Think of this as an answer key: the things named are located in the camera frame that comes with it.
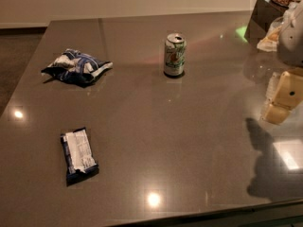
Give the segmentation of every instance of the aluminum can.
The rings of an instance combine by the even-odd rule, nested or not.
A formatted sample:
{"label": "aluminum can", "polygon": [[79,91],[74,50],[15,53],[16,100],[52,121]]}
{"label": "aluminum can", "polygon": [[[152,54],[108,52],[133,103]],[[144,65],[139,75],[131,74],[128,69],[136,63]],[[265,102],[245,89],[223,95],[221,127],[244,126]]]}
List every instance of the aluminum can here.
{"label": "aluminum can", "polygon": [[187,41],[183,34],[172,33],[165,41],[164,73],[168,77],[179,78],[184,75]]}

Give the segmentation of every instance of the table surface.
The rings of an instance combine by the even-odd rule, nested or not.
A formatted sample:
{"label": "table surface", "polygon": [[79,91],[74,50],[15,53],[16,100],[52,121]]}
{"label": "table surface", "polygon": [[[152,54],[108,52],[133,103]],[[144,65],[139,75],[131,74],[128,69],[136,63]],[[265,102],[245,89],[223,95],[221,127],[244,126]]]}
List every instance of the table surface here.
{"label": "table surface", "polygon": [[[268,79],[287,66],[237,33],[249,19],[244,11],[52,22],[0,118],[4,226],[104,226],[302,198],[303,174],[291,174],[278,150],[302,162],[302,108],[281,126],[258,123]],[[174,31],[187,37],[180,79],[163,74]],[[40,71],[66,48],[114,68],[87,88],[49,81]],[[99,174],[66,186],[60,134],[81,127]]]}

